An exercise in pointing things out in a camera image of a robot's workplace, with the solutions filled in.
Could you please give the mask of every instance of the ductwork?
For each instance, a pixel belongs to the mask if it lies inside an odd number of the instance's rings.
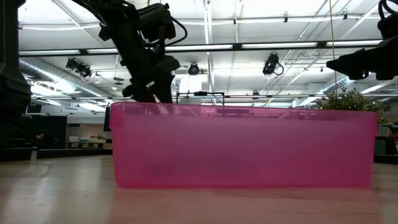
[[[79,91],[79,97],[109,96],[109,93],[81,81],[71,74],[63,72],[39,59],[24,58],[19,60],[22,73],[39,78],[42,81],[57,82],[57,85],[68,88],[71,91]]]
[[[323,93],[325,95],[338,90],[341,87],[344,87],[346,85],[349,85],[351,83],[353,83],[354,81],[350,80],[347,76],[341,77],[337,82],[333,81],[333,83],[331,85],[327,85],[326,87],[323,89]]]
[[[322,94],[329,94],[333,91],[336,91],[337,89],[344,87],[346,85],[349,85],[350,83],[353,83],[354,81],[350,80],[346,75],[343,75],[341,73],[338,74],[337,76],[337,82],[334,80],[326,83],[323,88],[317,92],[316,94],[322,95]],[[315,100],[319,99],[318,97],[305,97],[301,98],[298,100],[293,101],[293,106],[298,107],[298,106],[305,106]]]

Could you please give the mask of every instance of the black frame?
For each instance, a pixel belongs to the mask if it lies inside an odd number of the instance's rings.
[[[349,41],[372,41],[379,39],[368,39],[368,40],[335,40],[338,42],[349,42]],[[314,43],[316,46],[308,47],[259,47],[259,48],[243,48],[245,44],[304,44],[304,43]],[[185,53],[185,52],[236,52],[236,51],[252,51],[252,50],[309,50],[309,49],[332,49],[332,46],[326,46],[326,43],[332,42],[332,40],[323,41],[291,41],[291,42],[253,42],[253,43],[224,43],[224,44],[190,44],[190,45],[174,45],[173,47],[190,47],[190,46],[212,46],[212,45],[232,45],[230,49],[197,49],[197,50],[166,50],[166,53]],[[334,46],[335,49],[356,49],[356,48],[366,48],[366,47],[377,47],[377,44],[368,45],[346,45],[346,46]],[[22,50],[19,52],[20,57],[75,57],[75,56],[95,56],[95,55],[118,55],[116,52],[103,52],[103,53],[89,53],[89,50],[108,50],[116,48],[99,48],[99,49],[57,49],[57,50]],[[62,50],[78,50],[78,54],[40,54],[40,52],[47,51],[62,51]]]
[[[202,93],[206,93],[206,95],[195,96],[196,93],[180,93],[180,92],[177,92],[177,94],[175,95],[175,99],[176,99],[175,104],[178,104],[178,97],[180,95],[186,95],[186,97],[184,99],[189,99],[190,98],[189,95],[194,95],[195,99],[201,99],[201,96],[208,96],[208,95],[213,95],[214,99],[216,99],[215,95],[221,95],[221,96],[223,96],[223,106],[225,106],[225,93],[224,92],[202,92]]]

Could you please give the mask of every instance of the wooden table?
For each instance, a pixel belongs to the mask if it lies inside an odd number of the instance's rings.
[[[371,189],[119,189],[111,156],[0,163],[0,223],[398,223],[398,166]]]

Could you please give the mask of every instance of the wall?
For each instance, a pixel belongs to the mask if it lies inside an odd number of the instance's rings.
[[[67,129],[67,118],[64,116],[33,116],[32,121],[29,121],[26,125],[33,127],[39,134],[41,130],[44,133],[48,133],[53,138],[58,139],[57,145],[54,146],[56,149],[63,149],[65,147],[65,133]]]
[[[41,113],[91,113],[91,110],[82,107],[77,110],[68,110],[61,106],[43,105]],[[103,124],[105,114],[91,114],[91,115],[68,115],[68,124]]]
[[[97,115],[68,115],[68,124],[102,124],[104,125],[105,114]]]
[[[89,138],[90,136],[97,136],[99,134],[106,134],[106,139],[111,139],[112,134],[104,131],[104,124],[81,124],[80,127],[67,127],[66,139],[69,140],[69,136],[78,136]]]
[[[383,111],[384,117],[386,117],[392,123],[398,123],[398,103],[390,103],[390,110]]]

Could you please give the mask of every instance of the ceiling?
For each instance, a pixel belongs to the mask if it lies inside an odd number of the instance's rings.
[[[129,1],[137,8],[147,6],[145,0]],[[161,2],[170,5],[171,15],[183,22],[188,30],[188,37],[181,43],[206,44],[205,6],[203,0],[152,0],[149,4]],[[342,16],[347,12],[348,18],[333,21],[333,36],[335,40],[381,39],[377,29],[377,10],[360,20],[369,10],[374,8],[377,0],[210,0],[207,13],[211,17],[210,44],[225,44],[238,42],[295,42],[332,40],[330,21],[323,22],[296,22],[298,17],[311,19],[330,18],[330,5],[333,6],[333,16]],[[283,23],[285,13],[288,22]],[[280,22],[264,21],[261,23],[239,23],[235,26],[231,21],[234,15],[238,19],[279,19]],[[102,41],[98,37],[98,27],[78,30],[51,30],[78,26],[95,26],[97,19],[79,5],[70,0],[27,0],[19,9],[19,21],[23,27],[19,31],[20,50],[55,50],[55,49],[89,49],[109,48],[114,44]],[[33,30],[31,28],[46,28],[50,30]],[[177,27],[177,36],[182,36],[182,30]],[[211,53],[214,66],[213,91],[223,91],[227,94],[251,94],[260,90],[264,94],[316,94],[319,89],[311,88],[312,84],[324,86],[333,82],[335,73],[326,68],[326,62],[343,54],[353,53],[358,49],[333,50],[253,50],[239,52],[213,52]],[[285,65],[283,75],[265,79],[262,74],[264,61],[270,53],[278,53],[281,62]],[[313,65],[314,58],[322,54]],[[181,64],[181,70],[195,62],[200,68],[208,68],[208,55],[206,52],[172,53]],[[121,90],[129,85],[130,74],[116,63],[116,56],[76,56],[74,57],[91,69],[98,72],[102,80],[92,85],[108,96],[121,96]],[[68,57],[39,57],[39,60],[59,69],[65,68]],[[176,80],[189,77],[179,72]],[[123,85],[115,85],[114,77],[125,79]],[[199,75],[201,89],[209,90],[208,75]],[[350,85],[361,84],[367,89],[383,82],[377,81],[374,75],[365,80],[354,82]],[[389,93],[396,93],[395,82],[390,82],[370,93],[378,93],[386,89]],[[275,98],[273,103],[292,102],[293,98]]]

